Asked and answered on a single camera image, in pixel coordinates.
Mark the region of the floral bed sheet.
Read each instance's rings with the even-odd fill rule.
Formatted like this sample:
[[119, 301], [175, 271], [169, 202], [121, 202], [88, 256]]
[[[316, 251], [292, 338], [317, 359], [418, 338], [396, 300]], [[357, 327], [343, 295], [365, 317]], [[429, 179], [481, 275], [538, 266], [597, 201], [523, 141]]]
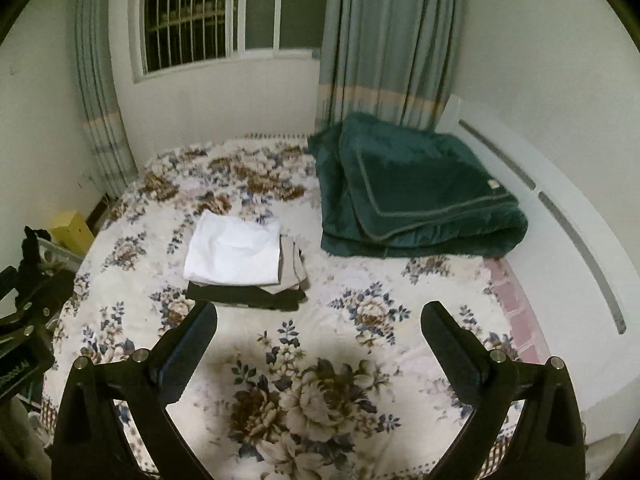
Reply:
[[307, 274], [292, 312], [218, 308], [218, 328], [169, 414], [217, 479], [422, 479], [469, 416], [420, 331], [441, 302], [489, 349], [548, 348], [503, 261], [337, 258], [321, 249], [320, 188], [302, 139], [177, 148], [151, 159], [111, 212], [53, 338], [42, 422], [73, 360], [152, 347], [192, 309], [183, 263], [206, 211], [279, 222]]

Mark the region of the window with metal bars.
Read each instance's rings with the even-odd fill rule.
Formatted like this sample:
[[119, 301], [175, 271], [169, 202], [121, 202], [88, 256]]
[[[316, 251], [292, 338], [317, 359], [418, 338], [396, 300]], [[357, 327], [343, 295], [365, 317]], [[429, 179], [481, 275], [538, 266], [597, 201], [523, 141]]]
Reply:
[[326, 0], [141, 0], [142, 70], [243, 55], [319, 52]]

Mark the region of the grey-blue right curtain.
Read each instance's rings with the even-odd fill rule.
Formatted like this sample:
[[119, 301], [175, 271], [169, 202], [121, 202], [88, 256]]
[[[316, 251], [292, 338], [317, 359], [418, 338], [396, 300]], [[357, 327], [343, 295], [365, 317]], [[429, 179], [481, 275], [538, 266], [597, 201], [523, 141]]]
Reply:
[[436, 125], [450, 96], [463, 0], [326, 0], [316, 128], [370, 114]]

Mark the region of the beige folded garment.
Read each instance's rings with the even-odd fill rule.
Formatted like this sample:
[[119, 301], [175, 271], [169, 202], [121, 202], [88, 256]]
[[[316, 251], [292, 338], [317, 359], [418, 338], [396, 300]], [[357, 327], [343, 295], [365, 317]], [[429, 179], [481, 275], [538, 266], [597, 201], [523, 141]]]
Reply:
[[299, 290], [306, 277], [302, 253], [296, 243], [292, 238], [281, 236], [278, 281], [274, 284], [260, 285], [260, 288], [273, 295], [286, 290]]

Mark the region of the white bed headboard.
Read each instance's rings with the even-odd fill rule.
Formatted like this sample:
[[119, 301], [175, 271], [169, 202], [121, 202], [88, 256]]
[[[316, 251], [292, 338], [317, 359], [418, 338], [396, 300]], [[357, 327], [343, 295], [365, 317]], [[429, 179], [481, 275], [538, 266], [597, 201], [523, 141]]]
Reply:
[[450, 96], [437, 129], [461, 139], [517, 199], [525, 237], [506, 256], [551, 354], [572, 378], [586, 440], [614, 457], [639, 421], [639, 275], [614, 232], [547, 156]]

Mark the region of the grey-blue curtain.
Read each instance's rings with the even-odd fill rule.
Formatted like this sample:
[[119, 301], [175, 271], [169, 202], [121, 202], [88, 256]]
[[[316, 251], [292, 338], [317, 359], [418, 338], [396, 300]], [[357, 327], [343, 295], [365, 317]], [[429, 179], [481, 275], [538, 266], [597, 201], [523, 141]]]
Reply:
[[326, 0], [316, 128], [370, 114], [436, 125], [450, 96], [463, 0]]
[[138, 170], [116, 96], [108, 0], [74, 0], [74, 48], [82, 126], [106, 194], [117, 200]]

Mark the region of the yellow box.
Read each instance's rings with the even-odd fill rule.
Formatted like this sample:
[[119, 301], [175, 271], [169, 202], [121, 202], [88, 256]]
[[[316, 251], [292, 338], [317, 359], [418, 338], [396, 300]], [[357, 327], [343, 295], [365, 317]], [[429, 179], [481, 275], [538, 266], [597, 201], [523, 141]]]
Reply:
[[50, 231], [63, 247], [76, 255], [87, 255], [94, 242], [93, 232], [77, 210], [57, 214], [51, 222]]

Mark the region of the grey-blue left curtain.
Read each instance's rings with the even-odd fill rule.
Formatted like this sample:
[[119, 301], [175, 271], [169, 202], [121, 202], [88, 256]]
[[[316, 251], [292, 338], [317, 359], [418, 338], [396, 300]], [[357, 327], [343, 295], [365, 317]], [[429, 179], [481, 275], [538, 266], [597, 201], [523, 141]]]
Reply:
[[82, 126], [106, 194], [117, 200], [138, 170], [116, 96], [108, 0], [74, 0], [74, 48]]

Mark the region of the black folded garment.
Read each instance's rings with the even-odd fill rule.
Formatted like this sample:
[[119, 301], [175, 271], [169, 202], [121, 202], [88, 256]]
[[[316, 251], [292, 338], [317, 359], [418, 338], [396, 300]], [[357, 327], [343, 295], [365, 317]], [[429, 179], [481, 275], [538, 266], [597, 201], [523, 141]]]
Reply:
[[306, 300], [306, 294], [299, 288], [273, 294], [258, 286], [198, 285], [190, 282], [186, 288], [186, 298], [226, 306], [296, 311], [299, 304]]

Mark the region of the white cloth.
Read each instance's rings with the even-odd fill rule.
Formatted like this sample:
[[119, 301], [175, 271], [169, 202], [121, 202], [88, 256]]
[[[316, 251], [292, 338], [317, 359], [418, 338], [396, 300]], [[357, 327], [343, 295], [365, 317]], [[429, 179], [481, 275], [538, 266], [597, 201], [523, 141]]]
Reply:
[[260, 224], [206, 210], [191, 237], [183, 277], [222, 286], [276, 284], [280, 232], [278, 222]]

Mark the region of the dark green folded blanket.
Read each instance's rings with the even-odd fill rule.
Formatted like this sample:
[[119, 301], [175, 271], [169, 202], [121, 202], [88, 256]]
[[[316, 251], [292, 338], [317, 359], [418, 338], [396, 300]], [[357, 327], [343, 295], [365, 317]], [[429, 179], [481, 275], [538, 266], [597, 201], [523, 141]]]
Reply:
[[518, 199], [452, 134], [352, 113], [308, 151], [331, 255], [501, 258], [527, 233]]

